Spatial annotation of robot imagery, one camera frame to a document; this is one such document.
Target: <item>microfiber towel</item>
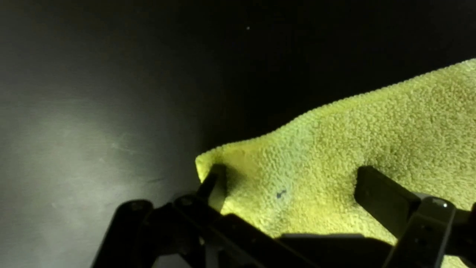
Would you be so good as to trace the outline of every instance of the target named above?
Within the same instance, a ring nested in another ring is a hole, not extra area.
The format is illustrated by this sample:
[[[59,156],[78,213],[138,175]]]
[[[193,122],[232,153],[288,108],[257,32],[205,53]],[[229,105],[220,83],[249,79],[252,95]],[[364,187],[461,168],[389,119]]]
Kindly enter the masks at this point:
[[[476,202],[476,59],[345,98],[257,138],[194,159],[200,180],[227,166],[221,214],[270,236],[359,232],[395,238],[353,199],[356,168],[373,165],[417,193],[458,208]],[[444,257],[443,266],[461,266]]]

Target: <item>yellow cloth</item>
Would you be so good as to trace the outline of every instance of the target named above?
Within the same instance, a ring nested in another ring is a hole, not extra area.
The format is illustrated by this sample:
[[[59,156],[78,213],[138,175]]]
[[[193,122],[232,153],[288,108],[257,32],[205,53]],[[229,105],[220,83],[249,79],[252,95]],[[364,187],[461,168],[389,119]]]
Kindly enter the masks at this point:
[[[413,192],[470,210],[476,202],[476,59],[310,110],[266,135],[196,157],[202,180],[229,169],[221,213],[276,236],[361,232],[395,238],[352,198],[373,165]],[[461,266],[444,257],[443,266]]]

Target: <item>dark surface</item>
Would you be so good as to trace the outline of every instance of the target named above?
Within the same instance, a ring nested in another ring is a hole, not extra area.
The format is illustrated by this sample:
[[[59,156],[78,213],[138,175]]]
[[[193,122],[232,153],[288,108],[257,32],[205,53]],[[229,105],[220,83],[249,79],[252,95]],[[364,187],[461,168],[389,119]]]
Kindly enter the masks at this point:
[[[4,1],[0,32],[0,266],[89,266],[206,147],[471,58],[476,1]]]

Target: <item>yellow towel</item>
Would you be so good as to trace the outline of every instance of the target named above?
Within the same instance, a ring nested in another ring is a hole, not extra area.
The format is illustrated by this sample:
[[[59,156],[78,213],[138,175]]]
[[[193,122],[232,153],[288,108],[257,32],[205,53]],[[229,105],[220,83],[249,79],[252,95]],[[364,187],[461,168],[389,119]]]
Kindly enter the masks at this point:
[[[221,213],[272,236],[359,232],[395,238],[352,198],[355,171],[373,165],[413,192],[470,210],[476,202],[476,59],[310,110],[266,135],[196,157],[229,169]],[[444,257],[443,266],[461,266]]]

